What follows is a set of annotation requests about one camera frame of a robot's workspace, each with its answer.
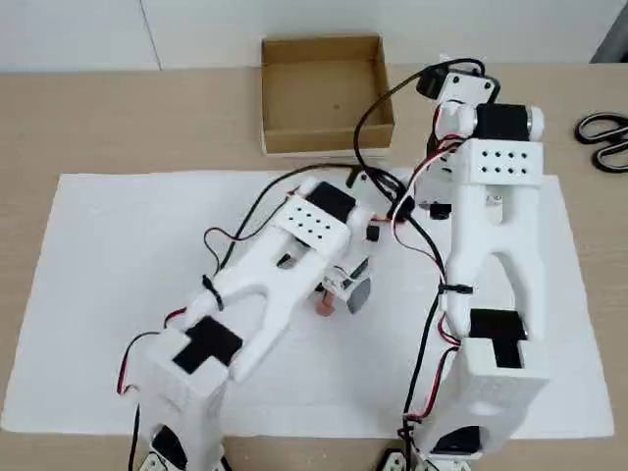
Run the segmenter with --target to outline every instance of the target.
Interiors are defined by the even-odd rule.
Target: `small red object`
[[[329,317],[334,314],[334,295],[329,291],[325,291],[316,306],[316,312],[321,316]]]

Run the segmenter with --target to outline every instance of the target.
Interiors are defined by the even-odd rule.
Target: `black cable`
[[[122,357],[122,362],[120,363],[120,370],[118,372],[118,383],[116,385],[116,392],[118,394],[122,395],[125,393],[125,390],[123,390],[123,385],[124,385],[125,372],[127,370],[127,362],[129,361],[129,353],[131,352],[131,348],[135,345],[135,343],[138,340],[143,339],[146,336],[157,336],[157,335],[159,335],[159,333],[155,331],[142,332],[141,334],[137,334],[127,345],[127,349],[125,350],[125,354]]]
[[[249,208],[248,212],[244,216],[244,219],[242,219],[242,222],[240,223],[239,228],[237,228],[237,231],[235,231],[234,238],[238,238],[238,237],[240,237],[242,235],[242,232],[244,231],[244,228],[246,227],[246,225],[248,224],[249,220],[253,216],[253,213],[255,212],[257,207],[259,206],[260,202],[262,201],[262,199],[264,198],[266,193],[268,193],[268,191],[270,191],[270,189],[273,186],[275,186],[276,184],[281,183],[284,180],[289,179],[290,177],[294,177],[295,175],[299,175],[299,174],[302,174],[304,172],[309,172],[309,171],[312,171],[312,170],[320,170],[320,169],[355,169],[355,167],[356,167],[355,164],[342,164],[342,163],[326,162],[326,163],[321,163],[321,164],[306,165],[305,167],[300,167],[300,168],[292,170],[292,171],[290,171],[290,172],[288,172],[286,174],[278,176],[277,178],[272,180],[270,183],[268,183],[262,189],[262,191],[259,193],[259,195],[255,199],[255,201],[253,201],[253,204],[251,205],[251,207]],[[378,168],[374,168],[372,170],[375,172],[375,175],[377,176],[376,177],[377,179],[388,179],[389,182],[392,182],[392,184],[400,185],[401,188],[404,188],[403,183],[401,183],[401,181],[397,177],[395,177],[394,175],[390,174],[389,172],[387,172],[387,171],[385,171],[383,169],[378,169]],[[222,269],[224,269],[227,266],[227,264],[229,263],[229,260],[231,259],[232,255],[233,255],[235,247],[236,247],[236,242],[234,240],[232,240],[232,242],[229,244],[229,247],[227,248],[227,253],[225,253],[225,257],[223,258],[223,261],[220,263],[219,270],[222,270]]]
[[[207,250],[209,250],[209,252],[214,256],[214,259],[216,259],[216,269],[214,270],[214,276],[216,276],[216,274],[220,271],[220,259],[218,258],[218,254],[216,253],[216,251],[211,247],[211,245],[207,241],[207,236],[209,235],[209,233],[211,233],[212,231],[216,231],[216,232],[221,233],[223,236],[230,238],[232,242],[244,242],[245,240],[249,240],[250,238],[257,236],[262,231],[262,229],[266,227],[269,221],[273,219],[273,216],[275,216],[278,213],[278,211],[282,209],[284,204],[286,204],[285,201],[281,203],[279,206],[277,206],[273,210],[273,212],[262,222],[262,224],[260,224],[259,227],[255,231],[250,233],[249,235],[238,237],[236,235],[229,234],[227,231],[219,227],[209,228],[205,231],[205,234],[203,234],[203,243],[205,244],[205,248],[207,248]]]
[[[425,462],[428,463],[430,466],[432,466],[436,471],[441,471],[439,467],[436,464],[434,464],[433,461],[426,459]]]
[[[419,223],[416,222],[416,220],[412,216],[408,216],[406,218],[406,221],[410,224],[410,226],[412,226],[421,235],[422,238],[425,239],[425,241],[430,246],[430,250],[432,250],[432,254],[434,255],[434,259],[436,260],[436,263],[439,266],[441,273],[445,273],[445,262],[443,261],[441,252],[439,251],[439,248],[436,246],[436,243],[434,242],[434,240],[430,237],[427,231],[423,229]]]
[[[371,179],[371,181],[373,182],[375,187],[380,191],[380,193],[382,195],[384,195],[392,203],[395,203],[396,199],[400,198],[401,195],[400,194],[396,194],[395,196],[391,196],[391,194],[388,193],[386,191],[386,189],[384,188],[384,186],[382,185],[381,177],[378,177],[377,174],[375,173],[375,168],[371,167],[370,165],[368,165],[366,163],[366,161],[364,160],[364,157],[362,157],[362,154],[360,152],[360,132],[362,131],[362,128],[364,127],[366,121],[373,114],[373,112],[375,110],[377,110],[380,106],[382,106],[383,103],[388,101],[395,93],[397,93],[402,88],[407,86],[409,83],[415,81],[416,79],[420,78],[423,74],[426,74],[429,71],[432,71],[434,69],[441,69],[441,68],[445,68],[445,67],[455,66],[456,64],[475,64],[475,65],[477,65],[480,68],[480,74],[482,76],[484,76],[486,74],[486,67],[485,67],[484,63],[482,61],[479,61],[479,60],[473,59],[473,58],[453,59],[451,61],[445,61],[445,62],[441,62],[439,64],[434,64],[432,66],[428,66],[425,69],[423,69],[423,70],[421,70],[421,71],[419,71],[419,72],[417,72],[415,74],[412,74],[410,77],[408,77],[404,81],[398,83],[393,88],[391,88],[389,91],[387,91],[382,96],[380,96],[369,107],[369,109],[366,110],[366,112],[362,115],[360,120],[357,122],[357,125],[355,126],[355,129],[353,131],[353,152],[355,153],[355,158],[359,162],[360,167],[362,168],[362,170],[364,170],[366,175]]]
[[[131,439],[131,449],[129,450],[129,471],[134,471],[133,462],[135,461],[135,450],[137,449],[137,436],[139,435],[139,404],[135,410],[135,419],[133,420],[133,437]]]
[[[414,365],[414,371],[412,372],[412,379],[410,380],[410,386],[408,388],[408,394],[405,398],[405,404],[403,405],[403,430],[405,431],[405,459],[407,464],[411,464],[412,462],[412,438],[410,437],[410,427],[408,425],[408,420],[405,417],[405,414],[410,410],[410,405],[412,404],[412,398],[414,397],[414,390],[416,389],[416,383],[419,379],[419,373],[421,372],[421,366],[423,365],[423,357],[425,356],[425,349],[428,344],[428,336],[430,334],[430,327],[432,326],[432,322],[434,321],[434,316],[436,315],[437,308],[439,307],[439,295],[440,290],[434,296],[434,300],[432,301],[432,305],[430,306],[430,312],[428,313],[428,317],[425,320],[425,326],[423,327],[423,334],[421,335],[421,343],[419,344],[419,353],[416,358],[416,363]]]

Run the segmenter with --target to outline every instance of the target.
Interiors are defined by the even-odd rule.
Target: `white wall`
[[[157,69],[136,0],[0,0],[0,71]]]
[[[164,68],[256,65],[266,34],[378,31],[387,59],[588,62],[625,0],[143,0]],[[0,71],[155,69],[139,0],[0,0]]]

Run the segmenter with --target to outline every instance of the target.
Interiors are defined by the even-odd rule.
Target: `metal component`
[[[351,314],[355,314],[366,303],[371,294],[371,279],[367,278],[353,290],[346,302],[346,306]]]

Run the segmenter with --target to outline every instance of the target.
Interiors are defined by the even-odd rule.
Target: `white paper sheet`
[[[203,230],[214,225],[235,228],[272,175],[62,176],[2,428],[128,434],[134,397],[114,393],[127,343],[139,331],[159,329],[166,313],[186,303],[201,274],[213,270],[202,244]],[[340,183],[343,174],[326,173],[325,178]],[[277,204],[282,190],[295,184],[272,191],[257,221]],[[429,221],[423,211],[416,216],[447,253],[449,222]],[[545,180],[542,227],[553,376],[516,436],[612,435],[602,364],[557,178]],[[312,303],[297,310],[273,353],[247,382],[230,388],[226,434],[394,437],[437,274],[427,259],[392,244],[387,230],[382,234],[373,261],[374,290],[365,308],[354,316],[337,310],[331,318],[314,314]],[[409,228],[401,236],[421,243]],[[219,250],[225,246],[219,236],[212,243]],[[485,268],[474,305],[512,307],[512,291],[498,262],[490,260]],[[249,315],[256,301],[236,306],[233,315]],[[131,353],[130,381],[144,347],[140,343]],[[444,348],[431,335],[417,408]]]

